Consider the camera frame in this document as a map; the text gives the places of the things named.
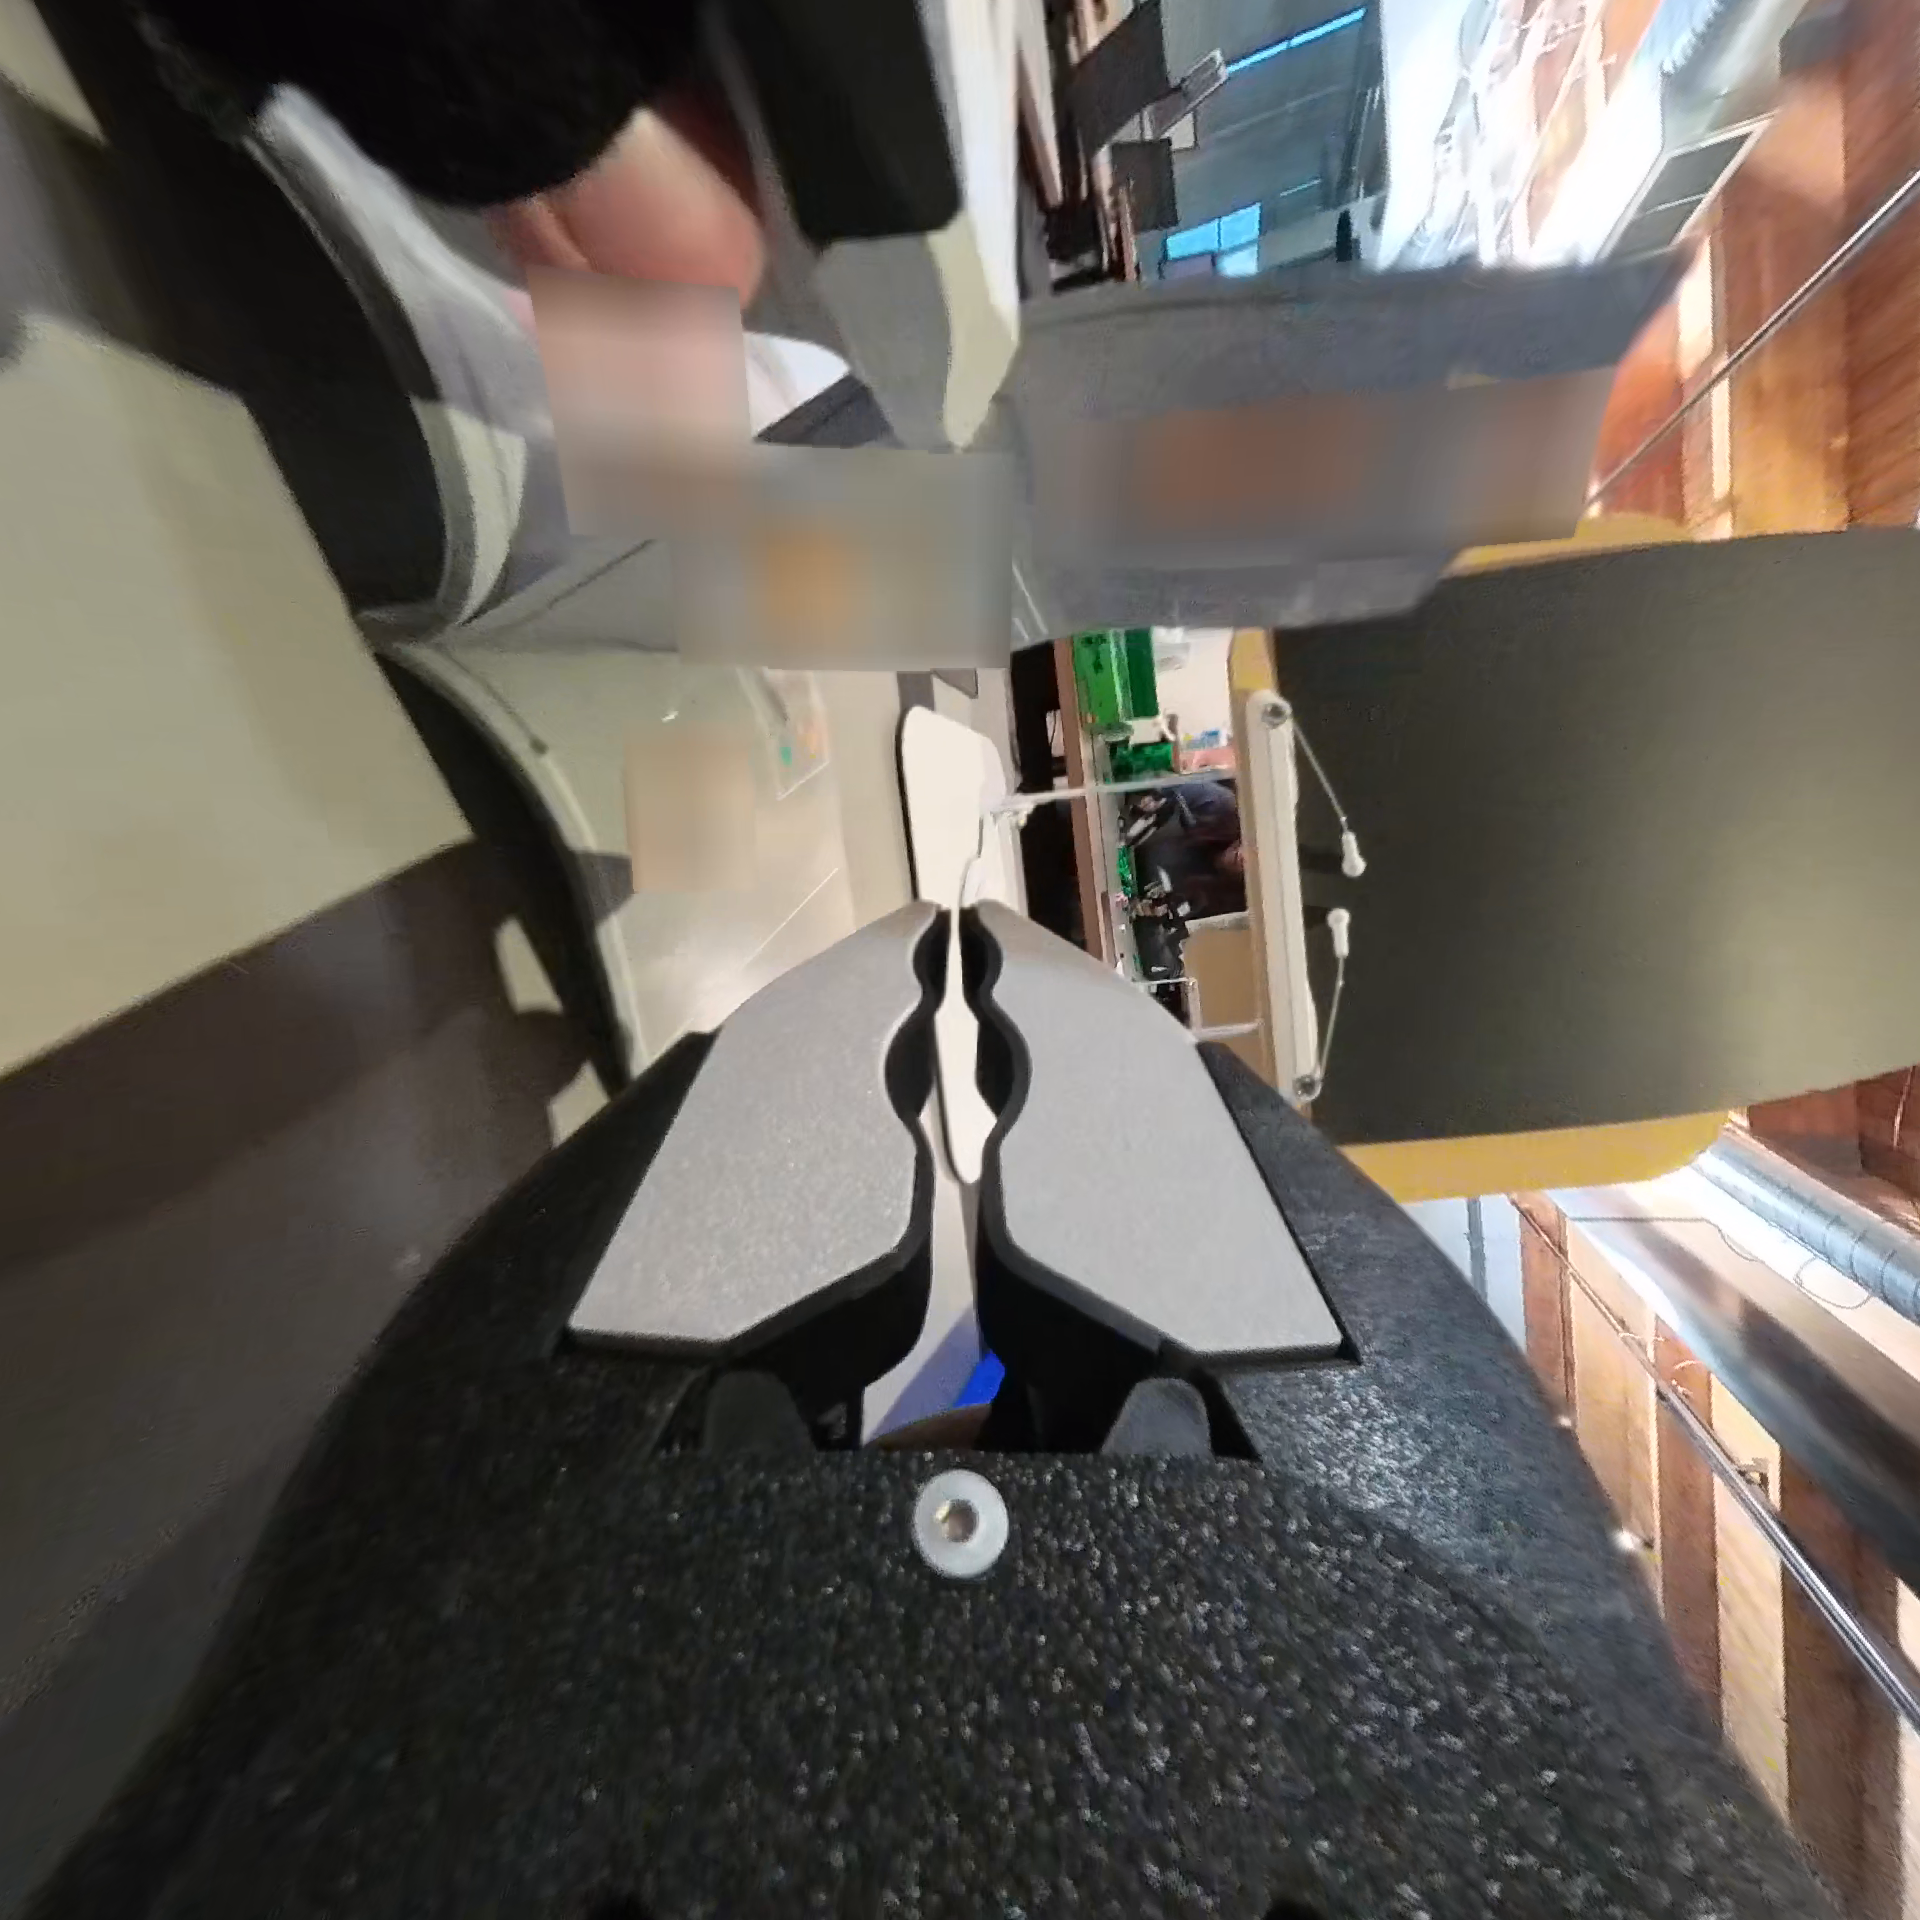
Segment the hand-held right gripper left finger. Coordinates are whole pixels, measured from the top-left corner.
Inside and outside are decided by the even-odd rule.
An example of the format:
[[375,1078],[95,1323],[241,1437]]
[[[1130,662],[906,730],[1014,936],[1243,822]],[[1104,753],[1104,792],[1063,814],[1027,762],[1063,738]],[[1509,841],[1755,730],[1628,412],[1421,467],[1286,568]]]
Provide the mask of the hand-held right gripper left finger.
[[567,1330],[652,1355],[832,1335],[903,1355],[930,1283],[948,915],[903,904],[742,999],[635,1180]]

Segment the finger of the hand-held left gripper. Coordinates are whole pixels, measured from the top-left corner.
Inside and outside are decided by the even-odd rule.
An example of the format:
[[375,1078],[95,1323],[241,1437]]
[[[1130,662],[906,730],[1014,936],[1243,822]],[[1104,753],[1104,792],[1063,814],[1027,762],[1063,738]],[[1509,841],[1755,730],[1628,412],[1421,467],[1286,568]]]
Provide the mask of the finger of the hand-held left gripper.
[[838,3],[813,289],[903,445],[966,450],[1023,335],[1035,3]]

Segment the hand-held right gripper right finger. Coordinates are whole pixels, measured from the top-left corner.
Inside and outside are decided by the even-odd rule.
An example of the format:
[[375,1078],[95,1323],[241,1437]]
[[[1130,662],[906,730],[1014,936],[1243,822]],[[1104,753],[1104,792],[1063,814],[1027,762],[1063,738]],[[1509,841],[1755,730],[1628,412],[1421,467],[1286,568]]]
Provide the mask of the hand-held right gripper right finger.
[[1200,1043],[1004,904],[964,910],[977,1311],[1009,1371],[1328,1359],[1343,1335]]

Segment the grey instruction booklet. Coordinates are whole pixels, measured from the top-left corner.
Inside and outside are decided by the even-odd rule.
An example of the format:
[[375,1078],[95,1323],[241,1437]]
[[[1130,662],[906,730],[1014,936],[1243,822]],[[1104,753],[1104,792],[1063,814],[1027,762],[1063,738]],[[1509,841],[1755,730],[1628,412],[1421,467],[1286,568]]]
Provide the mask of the grey instruction booklet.
[[[645,1010],[666,935],[722,948],[734,896],[814,896],[774,856],[821,676],[1003,668],[1094,629],[1211,619],[1364,624],[1412,611],[1456,557],[1570,523],[1618,358],[1670,282],[1664,255],[1570,272],[1302,265],[1200,284],[1104,282],[1025,308],[972,438],[888,405],[813,342],[706,321],[690,292],[586,282],[586,321],[722,382],[747,419],[686,429],[617,400],[591,422],[551,372],[514,289],[453,244],[303,95],[277,88],[241,151],[309,229],[350,303],[366,422],[290,438],[293,497],[372,650],[485,738],[539,844],[539,952],[622,1083],[680,1031],[690,999]],[[631,659],[760,730],[752,856],[766,878],[611,880],[610,785],[640,725]],[[775,741],[797,747],[774,774]]]

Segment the grey desk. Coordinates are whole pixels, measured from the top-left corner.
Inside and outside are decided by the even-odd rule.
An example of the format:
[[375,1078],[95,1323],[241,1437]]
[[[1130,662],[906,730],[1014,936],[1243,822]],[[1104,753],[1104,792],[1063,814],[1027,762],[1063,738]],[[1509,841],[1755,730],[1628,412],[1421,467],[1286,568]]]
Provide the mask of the grey desk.
[[2,1881],[170,1716],[310,1426],[599,1100],[339,593],[432,478],[115,3],[2,3]]

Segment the person's left hand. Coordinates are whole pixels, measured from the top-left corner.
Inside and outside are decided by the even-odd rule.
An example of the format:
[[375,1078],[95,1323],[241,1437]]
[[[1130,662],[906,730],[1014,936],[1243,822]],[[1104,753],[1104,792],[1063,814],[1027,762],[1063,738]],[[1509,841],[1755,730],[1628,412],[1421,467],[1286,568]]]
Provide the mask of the person's left hand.
[[715,83],[640,108],[576,180],[488,211],[485,225],[518,269],[706,284],[742,308],[766,269],[749,151]]

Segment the green building set box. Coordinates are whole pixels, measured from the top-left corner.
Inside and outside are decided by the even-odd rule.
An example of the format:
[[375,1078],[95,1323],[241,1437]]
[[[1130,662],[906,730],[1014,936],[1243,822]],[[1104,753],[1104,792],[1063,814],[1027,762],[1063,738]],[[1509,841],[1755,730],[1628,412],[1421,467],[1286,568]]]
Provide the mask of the green building set box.
[[1163,703],[1154,629],[1079,632],[1071,639],[1071,682],[1087,734],[1130,734],[1134,725],[1155,722]]

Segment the white board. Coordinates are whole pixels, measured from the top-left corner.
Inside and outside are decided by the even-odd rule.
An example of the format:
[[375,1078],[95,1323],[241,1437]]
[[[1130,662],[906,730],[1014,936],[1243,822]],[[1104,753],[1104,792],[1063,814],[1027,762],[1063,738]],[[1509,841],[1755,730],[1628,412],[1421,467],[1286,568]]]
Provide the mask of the white board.
[[995,741],[937,709],[903,710],[896,768],[918,898],[935,902],[948,924],[948,991],[935,1017],[942,1160],[964,1187],[977,1187],[995,1114],[977,1089],[978,1026],[964,985],[955,915],[977,902],[1025,910],[1018,827],[999,814],[1011,784]]

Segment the silver duct pipe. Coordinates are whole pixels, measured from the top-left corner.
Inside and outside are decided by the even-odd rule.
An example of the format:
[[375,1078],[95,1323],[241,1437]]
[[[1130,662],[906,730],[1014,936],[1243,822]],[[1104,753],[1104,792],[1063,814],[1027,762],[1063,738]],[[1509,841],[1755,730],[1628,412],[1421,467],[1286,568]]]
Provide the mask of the silver duct pipe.
[[1730,1124],[1690,1169],[1733,1207],[1790,1235],[1801,1255],[1916,1323],[1916,1201],[1873,1199],[1865,1177],[1832,1173]]

